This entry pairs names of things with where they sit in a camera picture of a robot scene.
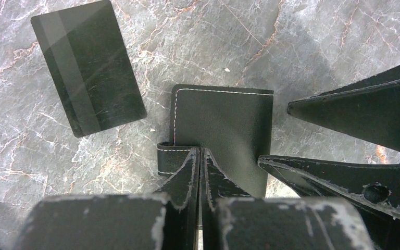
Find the black card holder wallet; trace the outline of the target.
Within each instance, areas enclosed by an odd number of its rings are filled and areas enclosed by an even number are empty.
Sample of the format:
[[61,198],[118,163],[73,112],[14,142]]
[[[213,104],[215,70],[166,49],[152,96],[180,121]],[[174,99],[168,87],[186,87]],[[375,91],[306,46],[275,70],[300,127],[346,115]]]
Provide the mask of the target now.
[[267,173],[257,160],[271,149],[273,95],[272,90],[175,85],[169,140],[157,146],[158,174],[171,176],[191,148],[207,148],[232,181],[264,197]]

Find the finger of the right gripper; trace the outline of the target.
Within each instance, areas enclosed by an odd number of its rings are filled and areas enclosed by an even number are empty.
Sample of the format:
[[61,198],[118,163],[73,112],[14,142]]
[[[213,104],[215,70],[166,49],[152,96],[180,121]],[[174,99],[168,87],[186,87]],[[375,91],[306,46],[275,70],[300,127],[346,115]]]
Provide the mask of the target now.
[[288,103],[297,119],[400,152],[400,65]]
[[369,165],[260,156],[258,166],[299,196],[348,200],[360,213],[376,249],[400,249],[400,163]]

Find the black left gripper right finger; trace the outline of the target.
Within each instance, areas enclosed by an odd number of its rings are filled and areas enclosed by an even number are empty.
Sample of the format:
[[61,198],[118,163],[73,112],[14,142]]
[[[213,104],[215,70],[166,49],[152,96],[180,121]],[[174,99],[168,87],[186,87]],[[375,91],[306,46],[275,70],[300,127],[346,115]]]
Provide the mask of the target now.
[[201,150],[204,249],[373,249],[366,226],[341,198],[255,198]]

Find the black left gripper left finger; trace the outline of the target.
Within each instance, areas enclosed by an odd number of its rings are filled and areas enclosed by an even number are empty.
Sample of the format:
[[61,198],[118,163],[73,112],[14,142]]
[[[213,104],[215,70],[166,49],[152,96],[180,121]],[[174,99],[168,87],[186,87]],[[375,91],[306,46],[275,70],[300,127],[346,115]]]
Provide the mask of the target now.
[[154,192],[47,197],[14,249],[197,249],[199,167],[192,148]]

